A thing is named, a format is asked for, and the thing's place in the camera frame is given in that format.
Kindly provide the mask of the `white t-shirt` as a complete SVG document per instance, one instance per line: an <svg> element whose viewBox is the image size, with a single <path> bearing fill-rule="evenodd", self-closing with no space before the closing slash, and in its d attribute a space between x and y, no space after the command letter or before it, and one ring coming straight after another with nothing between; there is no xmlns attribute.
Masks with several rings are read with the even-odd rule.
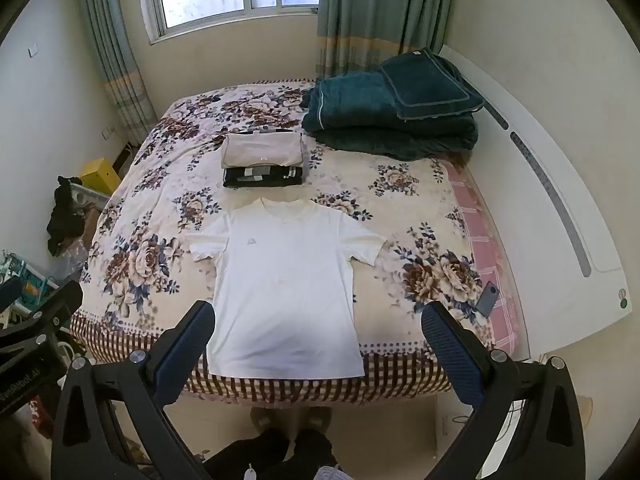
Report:
<svg viewBox="0 0 640 480"><path fill-rule="evenodd" d="M326 380L364 374L354 262L372 266L386 239L311 200L258 198L186 236L215 267L210 374Z"/></svg>

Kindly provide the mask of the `black clothes pile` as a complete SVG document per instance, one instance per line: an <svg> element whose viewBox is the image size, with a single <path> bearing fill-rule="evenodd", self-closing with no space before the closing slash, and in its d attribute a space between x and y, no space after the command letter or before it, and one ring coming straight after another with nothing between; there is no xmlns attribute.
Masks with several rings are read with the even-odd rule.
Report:
<svg viewBox="0 0 640 480"><path fill-rule="evenodd" d="M58 187L54 191L54 206L47 225L48 251L57 257L70 240L81 237L85 231L85 218L74 209L72 185L81 185L78 177L58 176Z"/></svg>

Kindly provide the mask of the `green rack with items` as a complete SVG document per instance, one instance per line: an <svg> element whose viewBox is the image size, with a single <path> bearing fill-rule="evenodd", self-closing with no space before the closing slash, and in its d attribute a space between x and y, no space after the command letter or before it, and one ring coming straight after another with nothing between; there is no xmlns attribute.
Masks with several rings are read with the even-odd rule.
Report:
<svg viewBox="0 0 640 480"><path fill-rule="evenodd" d="M2 310L2 328L26 320L58 289L58 284L50 276L44 276L14 252L4 250L1 255L1 283L4 284L10 278L18 278L21 281L22 291L20 296L11 300Z"/></svg>

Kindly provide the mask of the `pink plaid sheet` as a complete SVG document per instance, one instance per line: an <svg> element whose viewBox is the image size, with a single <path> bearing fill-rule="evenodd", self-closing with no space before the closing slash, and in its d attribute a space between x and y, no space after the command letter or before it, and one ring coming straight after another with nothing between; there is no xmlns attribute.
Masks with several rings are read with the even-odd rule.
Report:
<svg viewBox="0 0 640 480"><path fill-rule="evenodd" d="M521 322L518 320L520 302L502 241L469 171L454 166L452 162L442 164L454 190L465 234L471 244L474 268L483 283L494 283L499 289L499 298L489 317L496 346L514 356L521 342Z"/></svg>

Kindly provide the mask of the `smartphone on bed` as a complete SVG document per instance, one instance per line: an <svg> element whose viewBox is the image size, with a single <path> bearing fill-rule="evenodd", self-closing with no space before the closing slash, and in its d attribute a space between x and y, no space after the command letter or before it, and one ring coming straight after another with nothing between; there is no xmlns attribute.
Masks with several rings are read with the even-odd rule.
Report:
<svg viewBox="0 0 640 480"><path fill-rule="evenodd" d="M499 299L500 290L493 282L488 282L477 299L475 310L484 318L489 318L496 301Z"/></svg>

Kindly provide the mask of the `white headboard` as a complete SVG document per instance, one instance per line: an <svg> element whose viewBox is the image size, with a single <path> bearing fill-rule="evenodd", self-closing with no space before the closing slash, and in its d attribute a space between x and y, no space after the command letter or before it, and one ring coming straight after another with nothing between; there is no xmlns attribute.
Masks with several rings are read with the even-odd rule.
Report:
<svg viewBox="0 0 640 480"><path fill-rule="evenodd" d="M632 307L620 256L574 166L494 78L450 47L440 54L486 101L468 168L509 261L526 354L549 354L624 318Z"/></svg>

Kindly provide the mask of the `yellow box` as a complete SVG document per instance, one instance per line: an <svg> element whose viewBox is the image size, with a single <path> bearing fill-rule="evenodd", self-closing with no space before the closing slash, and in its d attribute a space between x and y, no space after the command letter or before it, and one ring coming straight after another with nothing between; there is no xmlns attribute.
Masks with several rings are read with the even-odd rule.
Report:
<svg viewBox="0 0 640 480"><path fill-rule="evenodd" d="M85 188L112 195L120 185L120 177L106 158L87 162L82 167L79 179Z"/></svg>

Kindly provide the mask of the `folded black patterned garment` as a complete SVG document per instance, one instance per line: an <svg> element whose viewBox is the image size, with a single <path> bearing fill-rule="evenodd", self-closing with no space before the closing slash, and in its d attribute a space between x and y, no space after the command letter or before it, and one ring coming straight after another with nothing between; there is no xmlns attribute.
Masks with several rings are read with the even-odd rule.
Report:
<svg viewBox="0 0 640 480"><path fill-rule="evenodd" d="M282 188L301 185L304 168L301 166L232 167L224 170L225 188Z"/></svg>

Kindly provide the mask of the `left green curtain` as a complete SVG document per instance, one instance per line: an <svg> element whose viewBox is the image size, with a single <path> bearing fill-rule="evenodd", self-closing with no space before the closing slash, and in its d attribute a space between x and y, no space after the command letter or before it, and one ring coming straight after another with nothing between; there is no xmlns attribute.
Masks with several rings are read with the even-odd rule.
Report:
<svg viewBox="0 0 640 480"><path fill-rule="evenodd" d="M119 0L79 0L88 41L129 143L140 146L157 116L134 58Z"/></svg>

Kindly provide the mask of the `green curtain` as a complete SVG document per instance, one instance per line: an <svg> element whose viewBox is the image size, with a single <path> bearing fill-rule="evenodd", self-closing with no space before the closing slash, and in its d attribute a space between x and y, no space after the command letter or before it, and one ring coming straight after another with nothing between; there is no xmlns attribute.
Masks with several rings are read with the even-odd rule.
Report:
<svg viewBox="0 0 640 480"><path fill-rule="evenodd" d="M79 0L88 41L129 143L140 146L157 116L134 58L119 0Z"/></svg>
<svg viewBox="0 0 640 480"><path fill-rule="evenodd" d="M373 70L401 53L444 44L452 0L319 0L320 78Z"/></svg>

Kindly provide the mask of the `folded beige garment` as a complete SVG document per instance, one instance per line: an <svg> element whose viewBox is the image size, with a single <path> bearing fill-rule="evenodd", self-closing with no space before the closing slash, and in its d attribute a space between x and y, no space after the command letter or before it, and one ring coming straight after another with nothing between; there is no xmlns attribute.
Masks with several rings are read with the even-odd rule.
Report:
<svg viewBox="0 0 640 480"><path fill-rule="evenodd" d="M303 141L299 133L229 133L221 148L221 167L302 166Z"/></svg>

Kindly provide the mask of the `dark green folded quilt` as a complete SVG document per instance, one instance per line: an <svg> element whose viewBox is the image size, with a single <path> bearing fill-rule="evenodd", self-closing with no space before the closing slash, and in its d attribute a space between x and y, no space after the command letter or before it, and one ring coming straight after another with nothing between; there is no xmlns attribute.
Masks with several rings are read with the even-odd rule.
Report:
<svg viewBox="0 0 640 480"><path fill-rule="evenodd" d="M353 72L319 79L303 92L302 127L334 150L381 155L402 162L469 153L478 140L470 113L401 119L383 76Z"/></svg>

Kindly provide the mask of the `dark green pillow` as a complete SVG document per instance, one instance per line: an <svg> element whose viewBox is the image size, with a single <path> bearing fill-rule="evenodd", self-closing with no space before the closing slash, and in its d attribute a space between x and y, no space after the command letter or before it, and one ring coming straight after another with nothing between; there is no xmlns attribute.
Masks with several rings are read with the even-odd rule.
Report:
<svg viewBox="0 0 640 480"><path fill-rule="evenodd" d="M425 120L477 112L484 98L454 64L421 49L378 66L402 120Z"/></svg>

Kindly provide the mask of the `right green curtain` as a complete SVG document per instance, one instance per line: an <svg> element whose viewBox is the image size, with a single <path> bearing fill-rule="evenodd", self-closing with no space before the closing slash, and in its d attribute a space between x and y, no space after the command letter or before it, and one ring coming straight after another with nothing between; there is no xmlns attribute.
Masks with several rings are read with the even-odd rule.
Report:
<svg viewBox="0 0 640 480"><path fill-rule="evenodd" d="M452 0L319 0L320 78L373 70L401 53L444 44Z"/></svg>

